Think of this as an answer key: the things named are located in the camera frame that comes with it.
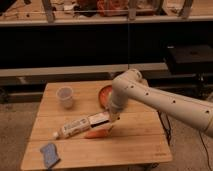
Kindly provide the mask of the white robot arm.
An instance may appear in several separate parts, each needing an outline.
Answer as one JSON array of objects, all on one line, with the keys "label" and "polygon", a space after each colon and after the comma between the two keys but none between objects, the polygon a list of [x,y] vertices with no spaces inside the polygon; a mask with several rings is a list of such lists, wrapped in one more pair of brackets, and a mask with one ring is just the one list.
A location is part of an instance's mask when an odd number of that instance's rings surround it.
[{"label": "white robot arm", "polygon": [[148,87],[141,79],[137,69],[129,69],[113,79],[107,102],[111,122],[119,118],[128,100],[133,99],[213,138],[213,103]]}]

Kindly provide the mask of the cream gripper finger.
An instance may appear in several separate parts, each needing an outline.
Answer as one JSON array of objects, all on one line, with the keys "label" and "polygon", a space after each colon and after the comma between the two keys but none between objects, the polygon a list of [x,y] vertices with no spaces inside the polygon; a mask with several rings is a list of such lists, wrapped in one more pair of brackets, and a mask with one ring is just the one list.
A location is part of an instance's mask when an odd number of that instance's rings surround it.
[{"label": "cream gripper finger", "polygon": [[119,117],[120,117],[120,114],[119,114],[119,113],[110,113],[110,114],[109,114],[109,120],[110,120],[111,122],[117,121],[117,120],[119,119]]}]

